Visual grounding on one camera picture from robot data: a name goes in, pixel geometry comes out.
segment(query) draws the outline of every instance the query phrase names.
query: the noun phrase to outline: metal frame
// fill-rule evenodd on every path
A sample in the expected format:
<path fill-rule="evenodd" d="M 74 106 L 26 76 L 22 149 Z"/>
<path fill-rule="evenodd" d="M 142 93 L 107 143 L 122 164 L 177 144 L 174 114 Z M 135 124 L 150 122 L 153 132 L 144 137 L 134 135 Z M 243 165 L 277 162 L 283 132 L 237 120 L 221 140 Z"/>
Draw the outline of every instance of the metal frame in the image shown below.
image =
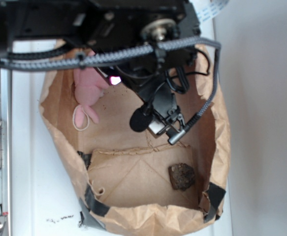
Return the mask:
<path fill-rule="evenodd" d="M 0 69 L 0 222 L 3 229 L 0 236 L 11 235 L 11 72 Z"/>

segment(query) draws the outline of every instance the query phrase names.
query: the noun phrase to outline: black cable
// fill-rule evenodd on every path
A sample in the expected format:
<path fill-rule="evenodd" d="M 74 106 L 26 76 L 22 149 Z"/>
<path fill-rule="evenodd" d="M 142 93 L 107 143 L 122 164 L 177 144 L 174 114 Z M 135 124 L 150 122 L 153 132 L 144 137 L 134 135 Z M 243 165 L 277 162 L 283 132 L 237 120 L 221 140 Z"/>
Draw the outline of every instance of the black cable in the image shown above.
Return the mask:
<path fill-rule="evenodd" d="M 46 52 L 37 52 L 37 53 L 8 53 L 7 58 L 10 60 L 40 60 L 54 58 L 60 55 L 63 55 L 71 51 L 73 47 L 69 44 L 64 44 L 63 46 L 46 51 Z"/>
<path fill-rule="evenodd" d="M 190 88 L 190 84 L 189 84 L 189 81 L 186 77 L 185 70 L 182 66 L 176 67 L 175 69 L 177 72 L 177 76 L 170 77 L 168 75 L 168 72 L 166 72 L 165 73 L 166 81 L 167 81 L 169 87 L 171 88 L 171 90 L 173 90 L 174 92 L 177 92 L 179 94 L 185 94 Z M 179 82 L 181 83 L 181 86 L 176 84 L 173 81 L 173 78 L 178 78 Z"/>
<path fill-rule="evenodd" d="M 200 49 L 197 49 L 197 50 L 198 50 L 198 52 L 200 52 L 206 58 L 206 60 L 208 62 L 207 72 L 203 73 L 203 72 L 200 72 L 200 71 L 192 71 L 192 72 L 185 73 L 186 76 L 188 76 L 188 75 L 204 75 L 204 76 L 208 76 L 208 75 L 210 75 L 211 63 L 210 63 L 210 59 L 209 59 L 208 55 L 204 51 L 202 51 Z M 176 78 L 178 78 L 178 75 L 174 75 L 174 76 L 172 76 L 170 78 L 171 79 L 176 79 Z"/>

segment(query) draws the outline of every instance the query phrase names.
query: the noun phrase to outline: gray braided cable sleeve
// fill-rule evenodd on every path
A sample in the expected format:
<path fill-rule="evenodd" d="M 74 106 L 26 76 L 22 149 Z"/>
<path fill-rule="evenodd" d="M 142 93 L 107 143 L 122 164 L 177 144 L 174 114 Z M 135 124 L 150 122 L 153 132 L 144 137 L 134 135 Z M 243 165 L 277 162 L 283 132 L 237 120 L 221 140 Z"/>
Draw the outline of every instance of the gray braided cable sleeve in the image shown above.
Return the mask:
<path fill-rule="evenodd" d="M 195 44 L 206 44 L 208 46 L 218 47 L 220 44 L 198 36 L 176 39 L 167 42 L 158 43 L 158 47 L 166 51 L 173 51 L 182 49 L 185 47 L 192 47 Z M 96 54 L 92 57 L 85 57 L 83 60 L 62 59 L 55 61 L 43 61 L 43 62 L 10 62 L 8 60 L 0 60 L 0 68 L 19 70 L 19 71 L 50 71 L 50 70 L 63 70 L 74 69 L 78 67 L 101 67 L 111 66 L 118 63 L 130 60 L 132 58 L 145 56 L 154 51 L 151 45 L 143 45 L 134 48 L 128 48 L 119 50 L 116 52 Z"/>

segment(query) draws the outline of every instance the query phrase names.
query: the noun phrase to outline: plush toy ear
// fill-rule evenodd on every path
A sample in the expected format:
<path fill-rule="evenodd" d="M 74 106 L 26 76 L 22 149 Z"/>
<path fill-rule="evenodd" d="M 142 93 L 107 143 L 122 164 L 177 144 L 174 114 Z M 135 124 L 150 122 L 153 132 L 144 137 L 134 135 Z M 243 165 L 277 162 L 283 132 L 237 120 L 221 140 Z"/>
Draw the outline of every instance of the plush toy ear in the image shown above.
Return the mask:
<path fill-rule="evenodd" d="M 83 106 L 84 111 L 86 112 L 86 114 L 89 115 L 89 117 L 92 119 L 92 121 L 95 124 L 99 123 L 99 117 L 97 115 L 97 113 L 90 107 L 90 106 Z"/>
<path fill-rule="evenodd" d="M 82 128 L 82 125 L 83 125 L 85 117 L 87 118 L 88 123 L 87 123 L 87 125 L 84 128 Z M 77 105 L 75 107 L 73 115 L 72 115 L 72 122 L 73 122 L 74 128 L 76 130 L 78 130 L 78 131 L 86 130 L 89 127 L 89 125 L 90 125 L 90 118 L 85 113 L 85 111 L 83 110 L 83 107 L 81 105 Z"/>
<path fill-rule="evenodd" d="M 74 119 L 74 124 L 76 125 L 76 127 L 81 128 L 84 122 L 84 118 L 86 116 L 86 114 L 83 111 L 83 108 L 81 105 L 78 105 L 75 110 L 75 112 L 73 113 L 73 119 Z"/>

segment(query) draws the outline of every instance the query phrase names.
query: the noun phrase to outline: pink plush toy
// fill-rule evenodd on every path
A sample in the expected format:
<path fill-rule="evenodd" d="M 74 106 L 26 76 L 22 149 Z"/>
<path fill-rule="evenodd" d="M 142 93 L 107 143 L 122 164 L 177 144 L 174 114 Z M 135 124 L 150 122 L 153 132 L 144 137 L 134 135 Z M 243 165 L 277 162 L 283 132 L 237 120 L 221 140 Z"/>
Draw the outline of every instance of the pink plush toy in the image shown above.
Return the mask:
<path fill-rule="evenodd" d="M 107 89 L 109 85 L 92 67 L 87 67 L 83 70 L 74 69 L 73 77 L 75 83 L 74 95 L 79 103 L 74 109 L 73 125 L 77 130 L 82 131 L 89 126 L 89 117 L 95 124 L 99 123 L 99 117 L 91 106 L 104 95 L 104 89 Z M 88 124 L 85 128 L 81 129 L 85 116 L 88 119 Z"/>

